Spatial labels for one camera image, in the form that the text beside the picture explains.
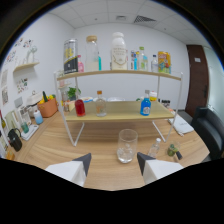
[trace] red bottle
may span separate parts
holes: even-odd
[[[83,100],[81,99],[77,99],[75,101],[75,109],[76,109],[76,114],[78,117],[82,117],[86,114],[85,106],[84,106]]]

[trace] black chair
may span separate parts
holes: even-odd
[[[191,126],[210,151],[211,160],[221,159],[224,151],[224,123],[207,107],[197,107]]]

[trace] small plant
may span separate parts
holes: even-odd
[[[72,87],[69,87],[69,91],[68,91],[68,97],[71,99],[71,98],[73,98],[73,97],[76,97],[76,91],[77,91],[77,89],[76,88],[72,88]],[[81,90],[80,89],[78,89],[78,95],[80,95],[81,94]]]

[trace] wall decoration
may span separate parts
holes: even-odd
[[[28,90],[28,78],[20,79],[17,83],[18,94],[22,93],[25,90]]]
[[[33,40],[26,40],[24,43],[23,43],[23,47],[24,48],[29,48],[33,43]]]
[[[3,103],[3,105],[8,103],[8,87],[7,86],[5,86],[2,89],[2,103]]]
[[[19,40],[16,41],[14,47],[20,46],[23,42],[23,37],[19,38]]]
[[[1,87],[2,88],[7,85],[7,75],[8,75],[8,70],[5,70],[2,73],[2,79],[1,79]]]
[[[9,63],[9,62],[12,62],[13,59],[14,59],[14,57],[15,57],[15,55],[16,55],[16,51],[12,51],[12,52],[10,52],[10,53],[8,54],[8,56],[6,57],[6,59],[5,59],[5,63],[4,63],[4,65],[6,65],[6,64]]]

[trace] potted plant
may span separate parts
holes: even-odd
[[[68,97],[69,97],[70,101],[76,100],[76,91],[77,91],[76,88],[69,87]],[[80,94],[81,94],[81,90],[78,89],[77,95],[80,95]]]

